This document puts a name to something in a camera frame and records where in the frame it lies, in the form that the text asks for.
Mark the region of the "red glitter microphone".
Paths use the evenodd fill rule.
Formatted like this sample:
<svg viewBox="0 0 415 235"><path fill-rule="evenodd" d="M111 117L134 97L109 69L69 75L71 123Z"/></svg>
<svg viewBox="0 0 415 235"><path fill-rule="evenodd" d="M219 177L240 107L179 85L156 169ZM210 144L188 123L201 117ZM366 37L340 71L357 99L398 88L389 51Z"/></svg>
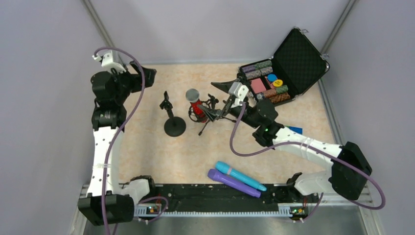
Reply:
<svg viewBox="0 0 415 235"><path fill-rule="evenodd" d="M202 105L202 102L199 99L199 91L194 88L191 88L186 91L185 97L187 101L189 101L190 103L190 107L188 110L189 118L193 122L205 123L208 118L206 117L205 113L198 107L199 105Z"/></svg>

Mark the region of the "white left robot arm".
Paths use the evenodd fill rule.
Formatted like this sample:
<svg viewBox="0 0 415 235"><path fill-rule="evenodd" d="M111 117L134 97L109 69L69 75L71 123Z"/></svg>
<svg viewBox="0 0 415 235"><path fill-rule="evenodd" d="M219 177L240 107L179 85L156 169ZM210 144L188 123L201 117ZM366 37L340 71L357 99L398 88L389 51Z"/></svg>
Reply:
<svg viewBox="0 0 415 235"><path fill-rule="evenodd" d="M95 95L92 128L94 159L86 196L78 200L78 209L95 226L130 222L135 205L154 189L150 176L139 176L125 186L119 183L120 146L129 120L124 102L131 93L154 84L156 69L143 68L136 74L110 69L91 77Z"/></svg>

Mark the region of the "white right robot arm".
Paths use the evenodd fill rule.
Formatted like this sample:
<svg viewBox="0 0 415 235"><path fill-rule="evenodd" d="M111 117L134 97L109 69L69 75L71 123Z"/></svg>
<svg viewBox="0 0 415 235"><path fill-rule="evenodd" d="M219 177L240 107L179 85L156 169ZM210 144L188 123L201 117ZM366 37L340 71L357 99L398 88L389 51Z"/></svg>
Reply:
<svg viewBox="0 0 415 235"><path fill-rule="evenodd" d="M213 86L223 88L229 94L222 109L205 105L198 108L212 121L228 114L236 118L234 128L243 122L255 129L253 137L263 147L254 153L238 153L230 138L231 151L237 156L254 156L271 149L295 154L324 168L323 171L298 174L293 178L294 188L302 195L313 193L337 193L343 198L356 202L366 183L372 182L371 166L359 146L352 142L344 145L330 144L299 134L276 122L278 116L273 103L268 99L258 101L253 107L246 97L248 87L241 82L213 82Z"/></svg>

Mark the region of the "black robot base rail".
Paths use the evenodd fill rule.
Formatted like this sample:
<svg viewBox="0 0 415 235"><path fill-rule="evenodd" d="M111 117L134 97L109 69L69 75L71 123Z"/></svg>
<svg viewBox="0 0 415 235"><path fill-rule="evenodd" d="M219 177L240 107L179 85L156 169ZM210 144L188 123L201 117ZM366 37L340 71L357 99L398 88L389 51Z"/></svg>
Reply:
<svg viewBox="0 0 415 235"><path fill-rule="evenodd" d="M224 184L158 184L145 196L164 216L291 216L317 203L317 194L303 196L293 186L265 184L256 198Z"/></svg>

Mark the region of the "shock mount tripod stand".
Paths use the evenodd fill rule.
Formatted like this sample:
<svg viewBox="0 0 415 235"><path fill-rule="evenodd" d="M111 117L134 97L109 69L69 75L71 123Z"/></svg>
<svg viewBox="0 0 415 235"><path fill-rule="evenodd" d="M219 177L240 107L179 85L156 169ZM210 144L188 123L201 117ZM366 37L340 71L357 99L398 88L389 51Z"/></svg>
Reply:
<svg viewBox="0 0 415 235"><path fill-rule="evenodd" d="M223 115L220 115L221 110L215 109L216 104L219 102L219 100L215 96L208 94L208 97L209 97L208 100L201 101L202 105L198 106L205 113L205 115L207 117L207 121L205 123L203 123L204 126L200 130L200 132L198 133L199 136L202 135L202 133L205 130L206 126L209 123L214 122L215 120L226 119L226 120L229 120L233 123L236 123L236 120L233 120L233 119L230 119L230 118L225 117Z"/></svg>

